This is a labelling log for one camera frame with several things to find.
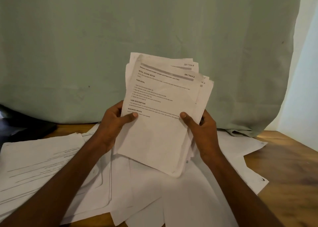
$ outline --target person's left arm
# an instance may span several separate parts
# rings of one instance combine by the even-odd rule
[[[120,117],[122,103],[105,112],[96,133],[37,193],[4,219],[0,227],[59,226],[93,166],[113,147],[123,125],[137,118],[137,113]]]

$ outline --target white wall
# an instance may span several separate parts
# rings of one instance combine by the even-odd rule
[[[294,52],[292,55],[292,62],[290,65],[290,70],[289,70],[289,80],[287,85],[286,96],[277,117],[272,121],[271,124],[267,126],[265,130],[276,131],[278,129],[282,111],[286,103],[286,97],[290,91],[292,78],[299,61],[301,50],[303,48],[308,30],[310,27],[310,23],[313,18],[317,2],[318,0],[300,0],[299,14],[296,20],[295,33],[294,33]]]
[[[294,72],[278,131],[318,151],[318,7]]]

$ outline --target gray header stripe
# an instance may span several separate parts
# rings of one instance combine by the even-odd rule
[[[146,65],[146,64],[144,64],[144,63],[140,63],[140,64],[141,64],[142,66],[146,67],[146,68],[154,69],[154,70],[156,70],[156,71],[159,71],[159,72],[161,72],[161,73],[165,73],[165,74],[170,75],[170,76],[182,78],[182,79],[185,79],[185,80],[194,81],[194,79],[191,79],[191,78],[188,78],[188,77],[185,77],[185,76],[175,75],[175,74],[173,74],[173,73],[170,73],[170,72],[167,72],[167,71],[164,71],[164,70],[161,70],[161,69],[157,69],[157,68],[155,68],[155,67]]]
[[[180,69],[188,69],[188,70],[192,70],[192,68],[189,68],[189,67],[182,67],[182,66],[174,66],[174,65],[171,65],[172,67],[176,67],[176,68],[180,68]]]

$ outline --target person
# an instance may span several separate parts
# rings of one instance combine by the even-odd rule
[[[59,226],[93,166],[113,147],[123,125],[138,117],[137,113],[120,117],[122,104],[123,101],[105,112],[97,131],[75,156],[29,200],[4,219],[0,227]],[[238,225],[283,226],[222,154],[217,140],[216,123],[209,113],[204,111],[203,123],[200,125],[185,112],[180,113],[180,117],[192,131],[201,158],[219,183]]]

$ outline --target brown tabletop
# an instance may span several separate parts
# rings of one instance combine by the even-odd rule
[[[85,133],[93,126],[58,125],[57,130],[46,137]],[[268,144],[244,158],[249,168],[269,181],[259,197],[285,226],[318,226],[318,152],[276,131],[263,131],[256,139]],[[105,213],[64,226],[110,227],[114,224],[110,213]]]

